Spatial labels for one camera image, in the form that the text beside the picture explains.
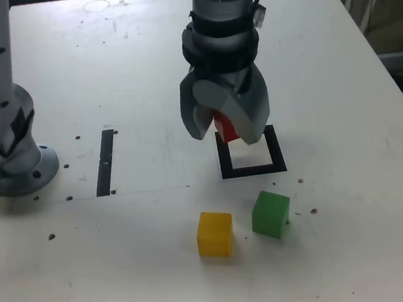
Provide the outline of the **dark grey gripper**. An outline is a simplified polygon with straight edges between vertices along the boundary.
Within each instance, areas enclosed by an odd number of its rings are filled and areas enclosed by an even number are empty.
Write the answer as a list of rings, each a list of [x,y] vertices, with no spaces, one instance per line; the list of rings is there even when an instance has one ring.
[[[203,140],[214,123],[225,142],[240,138],[250,145],[260,140],[270,103],[256,66],[225,73],[193,69],[179,87],[181,119],[192,138]]]

